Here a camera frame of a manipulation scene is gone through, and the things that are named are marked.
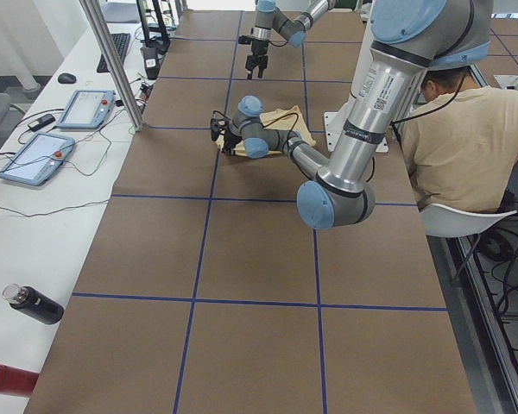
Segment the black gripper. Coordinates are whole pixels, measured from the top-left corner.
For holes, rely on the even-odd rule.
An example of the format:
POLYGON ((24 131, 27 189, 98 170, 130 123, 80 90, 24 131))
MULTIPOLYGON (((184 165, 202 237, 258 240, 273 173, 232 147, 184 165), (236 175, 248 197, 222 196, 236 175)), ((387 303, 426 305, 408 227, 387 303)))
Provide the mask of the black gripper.
POLYGON ((257 68, 258 78, 263 78, 265 69, 268 67, 268 45, 269 41, 257 39, 255 37, 240 35, 238 38, 240 45, 250 45, 251 54, 247 55, 245 69, 247 71, 247 79, 253 79, 254 70, 257 68))
POLYGON ((210 134, 213 142, 217 143, 223 154, 234 154, 236 146, 242 141, 240 135, 231 130, 231 120, 224 115, 212 115, 210 120, 210 134))

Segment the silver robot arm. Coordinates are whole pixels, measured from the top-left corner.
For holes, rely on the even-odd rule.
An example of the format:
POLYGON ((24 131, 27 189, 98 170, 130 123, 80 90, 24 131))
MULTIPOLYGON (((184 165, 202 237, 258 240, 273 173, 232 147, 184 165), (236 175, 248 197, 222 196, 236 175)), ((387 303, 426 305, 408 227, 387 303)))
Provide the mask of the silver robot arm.
POLYGON ((255 25, 247 35, 240 35, 240 45, 250 45, 250 54, 246 57, 245 70, 247 79, 253 79, 254 70, 258 69, 258 78, 262 78, 268 66, 268 46, 271 44, 271 32, 275 31, 287 44, 300 47, 306 39, 306 32, 327 11, 335 8, 335 0, 314 1, 295 19, 290 19, 276 5, 275 1, 256 1, 255 25))
POLYGON ((226 153, 242 144, 251 159, 272 151, 286 154, 306 175, 297 208, 313 229, 360 223, 375 207, 363 173, 389 126, 405 109, 405 97, 419 88, 427 70, 468 66, 489 51, 490 1, 376 1, 372 5, 372 62, 348 109, 330 157, 293 129, 263 125, 262 102, 247 96, 233 116, 214 112, 211 137, 226 153))

